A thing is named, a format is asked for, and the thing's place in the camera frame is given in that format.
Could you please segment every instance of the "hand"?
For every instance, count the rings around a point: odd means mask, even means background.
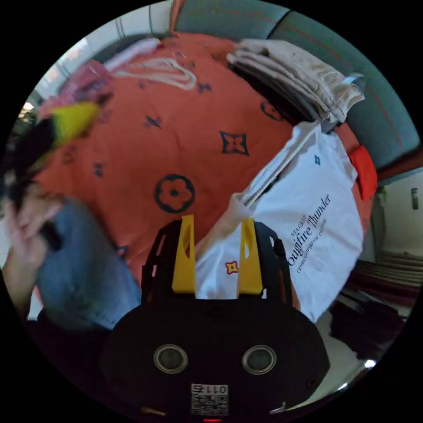
[[[48,251],[45,239],[39,234],[47,220],[60,211],[63,200],[58,197],[46,198],[38,184],[31,184],[17,213],[14,204],[4,199],[4,220],[12,251],[19,261],[38,269]]]

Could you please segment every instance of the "denim fabric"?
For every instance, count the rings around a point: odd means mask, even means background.
[[[37,275],[44,313],[67,330],[112,329],[141,303],[141,290],[81,202],[67,198],[54,224],[62,238]]]

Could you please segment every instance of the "orange bedsheet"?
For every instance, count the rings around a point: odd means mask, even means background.
[[[113,80],[114,96],[88,136],[54,153],[39,181],[83,200],[134,277],[157,232],[195,215],[195,241],[290,139],[292,126],[247,82],[228,70],[228,40],[179,34],[149,57],[175,59],[196,76],[193,90],[131,76]]]

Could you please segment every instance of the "white t-shirt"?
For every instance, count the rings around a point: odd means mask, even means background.
[[[286,148],[293,151],[299,144],[289,157]],[[317,123],[297,125],[275,159],[244,193],[232,196],[199,244],[197,298],[236,298],[240,224],[253,216],[281,238],[301,311],[315,322],[337,297],[362,250],[363,229],[351,191],[357,172],[339,137],[323,134]],[[281,179],[247,207],[277,162],[279,170],[285,168]]]

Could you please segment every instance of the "qr code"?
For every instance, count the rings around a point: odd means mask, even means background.
[[[228,385],[191,384],[191,414],[228,415]]]

